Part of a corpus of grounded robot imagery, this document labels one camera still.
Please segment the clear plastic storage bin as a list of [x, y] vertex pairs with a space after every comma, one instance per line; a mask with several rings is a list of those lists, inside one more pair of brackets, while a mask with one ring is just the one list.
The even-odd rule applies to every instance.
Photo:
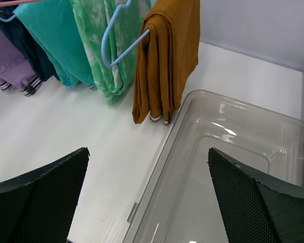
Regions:
[[304, 121], [190, 92], [124, 242], [304, 242]]

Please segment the dark navy denim trousers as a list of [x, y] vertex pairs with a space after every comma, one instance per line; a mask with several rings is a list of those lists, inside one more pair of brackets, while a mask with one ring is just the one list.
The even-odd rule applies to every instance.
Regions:
[[42, 81], [47, 81], [52, 76], [59, 78], [46, 52], [34, 40], [20, 20], [17, 18], [9, 22], [0, 20], [0, 30], [24, 55]]

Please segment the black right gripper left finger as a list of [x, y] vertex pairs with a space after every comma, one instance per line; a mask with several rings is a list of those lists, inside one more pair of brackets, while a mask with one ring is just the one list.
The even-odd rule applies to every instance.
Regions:
[[89, 150], [0, 183], [0, 242], [68, 242]]

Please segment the mustard brown trousers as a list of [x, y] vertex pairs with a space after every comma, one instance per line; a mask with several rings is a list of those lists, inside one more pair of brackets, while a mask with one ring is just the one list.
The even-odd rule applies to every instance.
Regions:
[[169, 124], [198, 64], [200, 1], [156, 1], [144, 19], [137, 48], [132, 117]]

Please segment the light blue wire hanger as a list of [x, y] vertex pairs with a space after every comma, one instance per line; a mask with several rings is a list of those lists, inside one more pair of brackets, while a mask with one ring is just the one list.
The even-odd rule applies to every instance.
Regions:
[[151, 9], [150, 1], [108, 1], [107, 27], [101, 41], [101, 56], [108, 68], [124, 59], [148, 34], [141, 33], [144, 18]]

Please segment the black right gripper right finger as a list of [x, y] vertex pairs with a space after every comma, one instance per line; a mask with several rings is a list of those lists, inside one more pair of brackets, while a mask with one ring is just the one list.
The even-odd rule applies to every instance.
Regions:
[[229, 242], [304, 242], [304, 188], [212, 147], [208, 165]]

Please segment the pink wire hanger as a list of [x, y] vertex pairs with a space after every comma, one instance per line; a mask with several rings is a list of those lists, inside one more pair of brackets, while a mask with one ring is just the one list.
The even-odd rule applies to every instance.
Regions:
[[21, 4], [27, 4], [27, 3], [36, 3], [36, 2], [42, 2], [43, 0], [17, 0], [17, 1], [7, 1], [7, 2], [0, 2], [0, 8], [1, 7], [7, 7], [7, 6], [16, 6]]

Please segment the green tie-dye trousers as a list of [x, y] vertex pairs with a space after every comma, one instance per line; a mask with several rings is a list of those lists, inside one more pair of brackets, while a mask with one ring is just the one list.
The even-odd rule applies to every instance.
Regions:
[[114, 67], [114, 62], [141, 35], [142, 23], [151, 9], [150, 1], [131, 1], [120, 10], [107, 35], [105, 48], [102, 40], [118, 5], [126, 1], [71, 1], [75, 22], [91, 67], [94, 83], [108, 105], [115, 105], [134, 81], [136, 49], [133, 48]]

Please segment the teal trousers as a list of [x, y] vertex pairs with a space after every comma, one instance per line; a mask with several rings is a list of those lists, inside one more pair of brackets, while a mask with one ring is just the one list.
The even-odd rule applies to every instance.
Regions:
[[45, 51], [63, 85], [97, 89], [70, 1], [22, 4], [13, 13]]

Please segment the purple trousers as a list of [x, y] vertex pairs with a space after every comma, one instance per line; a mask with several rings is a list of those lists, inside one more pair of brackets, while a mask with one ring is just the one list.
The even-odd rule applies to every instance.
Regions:
[[41, 86], [41, 79], [27, 59], [0, 30], [0, 89], [6, 92], [16, 88], [24, 96], [30, 97]]

